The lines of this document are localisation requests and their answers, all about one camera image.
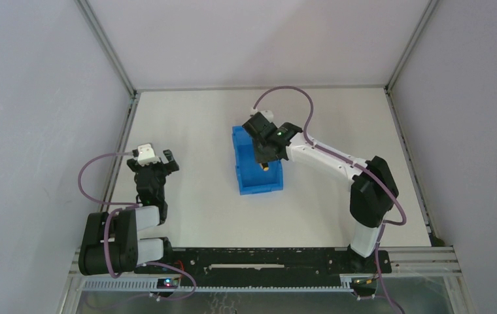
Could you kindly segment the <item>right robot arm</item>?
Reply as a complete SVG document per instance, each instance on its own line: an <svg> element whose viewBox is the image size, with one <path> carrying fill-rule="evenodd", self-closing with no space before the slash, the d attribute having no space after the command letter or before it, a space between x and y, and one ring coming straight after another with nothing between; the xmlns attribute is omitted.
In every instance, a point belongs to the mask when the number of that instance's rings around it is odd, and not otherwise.
<svg viewBox="0 0 497 314"><path fill-rule="evenodd" d="M349 213L355 220L349 250L361 258L373 254L383 234L386 214L393 207L401 207L398 187L384 159L350 156L317 141L299 126L289 122L276 126L261 112L253 114L242 128L252 141L257 164L285 160L346 181Z"/></svg>

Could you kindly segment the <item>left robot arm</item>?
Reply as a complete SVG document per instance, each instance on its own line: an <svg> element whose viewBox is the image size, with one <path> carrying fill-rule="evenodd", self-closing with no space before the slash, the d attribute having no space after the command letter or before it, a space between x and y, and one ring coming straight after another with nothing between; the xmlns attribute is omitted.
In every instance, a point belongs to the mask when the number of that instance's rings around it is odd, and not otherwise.
<svg viewBox="0 0 497 314"><path fill-rule="evenodd" d="M127 155L137 191L135 201L116 202L110 213L88 215L78 258L83 275L117 278L138 266L168 261L173 255L167 237L143 239L139 234L166 222L165 184L179 165L170 150L159 157L150 145L141 145Z"/></svg>

